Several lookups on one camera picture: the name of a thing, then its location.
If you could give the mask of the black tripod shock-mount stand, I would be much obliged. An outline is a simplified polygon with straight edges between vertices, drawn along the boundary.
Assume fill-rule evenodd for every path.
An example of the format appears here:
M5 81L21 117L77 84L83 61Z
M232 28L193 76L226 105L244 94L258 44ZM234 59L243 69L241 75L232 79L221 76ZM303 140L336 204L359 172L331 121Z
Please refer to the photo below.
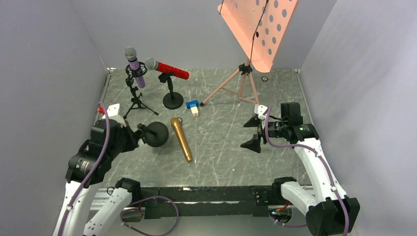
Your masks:
M141 101L141 96L143 96L143 94L141 92L139 94L137 94L137 92L139 91L139 88L137 86L135 86L135 87L133 86L133 83L136 80L136 78L133 75L143 76L147 73L147 70L148 70L143 62L139 62L139 68L140 68L139 73L137 73L137 72L133 73L131 68L130 68L130 65L127 65L126 68L125 68L125 72L127 74L127 78L125 79L125 83L130 88L130 93L133 97L130 99L130 101L132 102L132 105L128 108L127 112L123 116L124 119L127 118L128 114L130 113L131 110L137 110L137 109L148 109L151 112L153 112L155 115L157 115L157 116L159 115L158 112L149 108L147 105L145 105Z

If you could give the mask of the black round-base mic stand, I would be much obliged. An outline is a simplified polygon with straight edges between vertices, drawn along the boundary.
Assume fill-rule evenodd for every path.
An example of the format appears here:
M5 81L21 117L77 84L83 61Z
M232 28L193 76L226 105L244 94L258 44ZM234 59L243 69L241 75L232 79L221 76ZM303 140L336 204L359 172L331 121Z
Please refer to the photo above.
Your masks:
M174 86L171 79L173 75L173 72L169 72L161 73L158 76L160 82L166 83L168 86L169 92L163 98L163 105L170 110L178 109L183 105L183 96L178 92L174 92Z

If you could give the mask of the red glitter microphone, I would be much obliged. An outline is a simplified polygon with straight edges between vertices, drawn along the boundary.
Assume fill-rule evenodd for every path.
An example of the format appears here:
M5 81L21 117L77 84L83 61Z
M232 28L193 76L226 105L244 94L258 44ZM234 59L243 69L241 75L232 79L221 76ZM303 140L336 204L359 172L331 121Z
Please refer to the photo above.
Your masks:
M153 59L153 58L148 58L145 61L145 67L148 70L156 70L159 71L161 73L171 73L173 74L173 76L184 79L184 80L188 80L189 78L189 73L187 71L175 68L173 66L164 64L162 62L158 62L157 60Z

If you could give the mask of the purple glitter microphone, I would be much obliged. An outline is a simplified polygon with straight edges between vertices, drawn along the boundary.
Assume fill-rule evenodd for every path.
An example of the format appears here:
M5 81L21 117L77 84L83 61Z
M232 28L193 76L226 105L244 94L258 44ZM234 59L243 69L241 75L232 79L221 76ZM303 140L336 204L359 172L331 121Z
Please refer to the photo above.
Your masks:
M129 67L132 72L132 76L135 79L139 88L143 89L146 86L143 78L143 72L140 62L137 59L137 52L133 47L126 47L124 55L129 62Z

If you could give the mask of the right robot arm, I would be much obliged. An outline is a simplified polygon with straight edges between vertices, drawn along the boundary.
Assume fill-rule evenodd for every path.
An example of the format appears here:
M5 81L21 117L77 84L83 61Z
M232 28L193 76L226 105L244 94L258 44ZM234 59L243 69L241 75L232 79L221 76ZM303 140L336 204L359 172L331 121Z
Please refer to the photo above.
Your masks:
M256 104L253 117L244 127L256 127L252 139L242 148L261 152L261 143L275 148L292 148L299 156L310 178L313 193L309 193L293 177L280 177L272 184L276 199L292 204L305 216L305 227L313 236L346 236L353 229L360 204L350 198L337 181L323 153L319 134L311 123L305 123L300 104L280 105L281 117L269 119L271 109Z

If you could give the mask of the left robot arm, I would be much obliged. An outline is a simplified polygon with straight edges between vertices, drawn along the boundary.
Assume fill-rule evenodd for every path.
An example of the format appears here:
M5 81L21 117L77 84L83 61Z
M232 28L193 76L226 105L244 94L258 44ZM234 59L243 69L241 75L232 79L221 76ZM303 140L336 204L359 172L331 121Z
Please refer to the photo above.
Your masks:
M90 206L112 161L120 153L136 149L143 134L114 119L95 123L90 137L68 161L64 200L53 235L83 235Z

